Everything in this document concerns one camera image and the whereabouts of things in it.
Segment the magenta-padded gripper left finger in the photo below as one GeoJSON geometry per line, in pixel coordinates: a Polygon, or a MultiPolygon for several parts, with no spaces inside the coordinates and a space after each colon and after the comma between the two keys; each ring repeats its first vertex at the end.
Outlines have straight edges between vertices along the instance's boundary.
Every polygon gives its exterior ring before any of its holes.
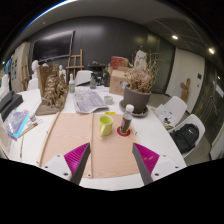
{"type": "Polygon", "coordinates": [[[89,155],[90,144],[85,143],[65,155],[56,154],[42,166],[42,169],[79,185],[89,155]]]}

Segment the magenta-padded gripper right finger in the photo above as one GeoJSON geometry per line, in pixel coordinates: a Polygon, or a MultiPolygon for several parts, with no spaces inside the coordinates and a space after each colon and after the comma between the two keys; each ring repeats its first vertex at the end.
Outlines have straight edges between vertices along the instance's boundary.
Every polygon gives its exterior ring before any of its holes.
{"type": "Polygon", "coordinates": [[[145,185],[181,169],[168,155],[159,155],[137,143],[133,144],[132,153],[145,185]]]}

